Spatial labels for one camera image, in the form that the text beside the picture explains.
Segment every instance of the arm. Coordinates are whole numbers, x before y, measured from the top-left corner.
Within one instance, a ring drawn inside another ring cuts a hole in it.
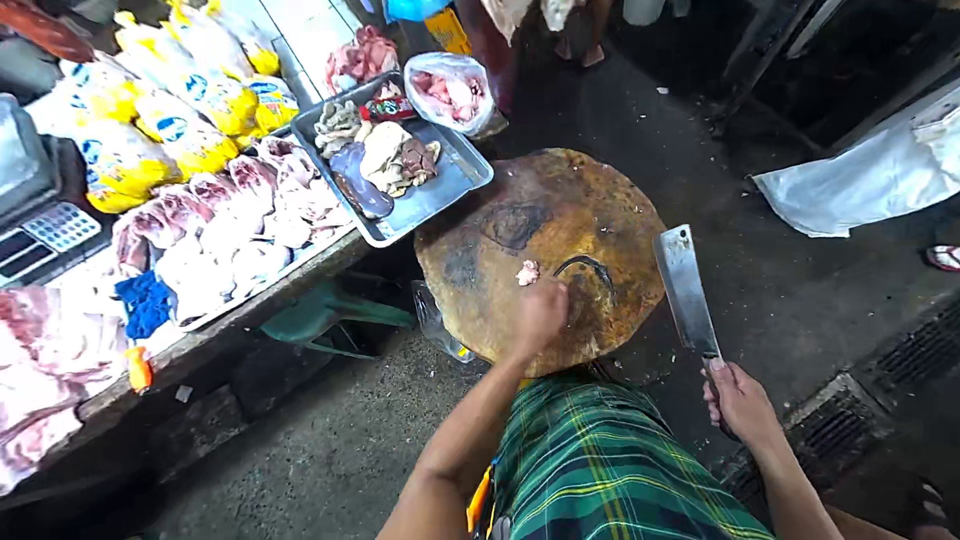
[[[754,456],[777,536],[843,540],[793,455],[763,386],[740,366],[719,358],[710,364],[710,374],[720,394],[718,404],[704,384],[710,419],[718,423],[722,416]]]
[[[427,442],[377,538],[464,538],[467,501],[500,445],[510,403],[534,356],[566,324],[566,287],[544,279],[522,300],[510,354],[457,404]]]

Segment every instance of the plastic chair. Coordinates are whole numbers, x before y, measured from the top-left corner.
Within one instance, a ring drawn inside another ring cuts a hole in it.
[[[261,325],[260,329],[277,341],[300,345],[314,351],[367,360],[376,359],[376,356],[337,349],[332,339],[324,337],[334,326],[340,327],[353,348],[357,349],[347,331],[338,324],[341,320],[406,328],[413,328],[417,322],[416,317],[403,309],[349,295],[336,283],[323,282],[298,298],[292,306],[274,315]]]

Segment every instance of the aluminum tray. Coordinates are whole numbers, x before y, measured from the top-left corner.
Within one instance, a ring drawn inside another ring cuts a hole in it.
[[[391,71],[326,101],[344,103],[352,100],[359,107],[370,101],[373,94],[387,81],[393,81],[403,88],[403,75],[399,71]],[[317,154],[317,147],[314,146],[313,139],[316,133],[313,125],[320,118],[326,101],[294,118],[291,128],[300,145],[317,164],[330,188],[352,216],[360,233],[373,247],[389,246],[420,223],[452,205],[468,191],[486,185],[493,179],[493,168],[462,134],[422,118],[402,120],[400,123],[403,129],[424,143],[432,140],[440,141],[437,176],[424,185],[408,187],[402,197],[394,199],[394,211],[390,215],[379,219],[367,219],[362,213],[356,211],[333,182],[330,167],[326,160]]]

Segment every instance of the wooden chopping block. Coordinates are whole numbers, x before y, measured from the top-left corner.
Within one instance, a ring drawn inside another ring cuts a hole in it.
[[[629,339],[663,298],[652,242],[665,230],[627,177],[561,148],[496,161],[490,184],[417,229],[414,246],[446,329],[482,358],[509,352],[525,259],[568,285],[568,328],[527,377],[593,360]]]

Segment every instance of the plaid fabric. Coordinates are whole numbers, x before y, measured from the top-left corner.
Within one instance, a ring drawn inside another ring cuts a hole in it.
[[[511,538],[774,538],[629,386],[561,374],[520,390],[494,471]]]

